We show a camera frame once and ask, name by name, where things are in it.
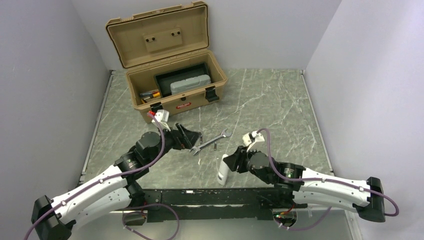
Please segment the white remote control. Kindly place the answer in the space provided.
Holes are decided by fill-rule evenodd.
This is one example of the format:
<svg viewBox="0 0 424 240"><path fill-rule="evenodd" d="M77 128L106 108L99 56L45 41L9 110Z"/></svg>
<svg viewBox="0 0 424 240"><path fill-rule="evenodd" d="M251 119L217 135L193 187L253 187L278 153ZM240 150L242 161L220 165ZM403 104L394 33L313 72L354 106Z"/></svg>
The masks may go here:
<svg viewBox="0 0 424 240"><path fill-rule="evenodd" d="M221 157L221 161L219 164L218 172L217 172L217 181L221 186L224 186L228 179L229 167L224 162L224 159L228 157L228 154L223 154Z"/></svg>

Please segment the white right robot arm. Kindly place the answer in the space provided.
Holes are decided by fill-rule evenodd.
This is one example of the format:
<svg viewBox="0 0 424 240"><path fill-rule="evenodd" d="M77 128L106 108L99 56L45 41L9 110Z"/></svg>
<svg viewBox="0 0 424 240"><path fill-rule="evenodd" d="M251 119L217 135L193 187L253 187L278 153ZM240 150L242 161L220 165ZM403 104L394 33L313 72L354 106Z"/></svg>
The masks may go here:
<svg viewBox="0 0 424 240"><path fill-rule="evenodd" d="M239 146L231 155L224 154L222 163L231 172L249 172L265 184L281 188L275 200L282 208L291 204L324 205L357 213L366 221L386 221L383 186L377 177L351 180L326 175L302 165L277 162L245 146Z"/></svg>

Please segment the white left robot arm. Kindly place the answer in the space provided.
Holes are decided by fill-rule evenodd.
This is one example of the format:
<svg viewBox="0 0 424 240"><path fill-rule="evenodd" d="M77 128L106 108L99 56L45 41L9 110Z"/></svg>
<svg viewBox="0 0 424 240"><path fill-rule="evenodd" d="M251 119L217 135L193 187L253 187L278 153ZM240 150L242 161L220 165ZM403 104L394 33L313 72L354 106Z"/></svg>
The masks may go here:
<svg viewBox="0 0 424 240"><path fill-rule="evenodd" d="M137 180L169 150L188 150L201 136L179 123L175 127L144 133L114 164L79 187L54 198L38 198L29 232L36 231L41 240L67 240L73 230L102 215L147 204L149 198Z"/></svg>

